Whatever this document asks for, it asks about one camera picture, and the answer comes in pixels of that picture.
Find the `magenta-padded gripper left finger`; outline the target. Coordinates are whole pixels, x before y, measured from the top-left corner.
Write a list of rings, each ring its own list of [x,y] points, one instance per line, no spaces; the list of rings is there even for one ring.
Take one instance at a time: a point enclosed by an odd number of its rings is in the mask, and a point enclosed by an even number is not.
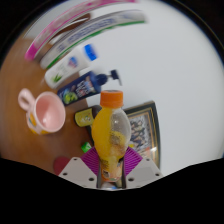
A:
[[[95,148],[89,149],[81,157],[58,158],[58,176],[84,188],[99,187],[99,157]]]

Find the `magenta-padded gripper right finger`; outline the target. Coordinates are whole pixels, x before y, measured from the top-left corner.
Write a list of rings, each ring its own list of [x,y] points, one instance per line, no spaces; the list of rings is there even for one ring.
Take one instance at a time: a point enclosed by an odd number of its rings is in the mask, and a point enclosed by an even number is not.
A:
[[[141,157],[135,150],[128,148],[123,158],[122,187],[135,189],[162,178],[163,175],[150,158]]]

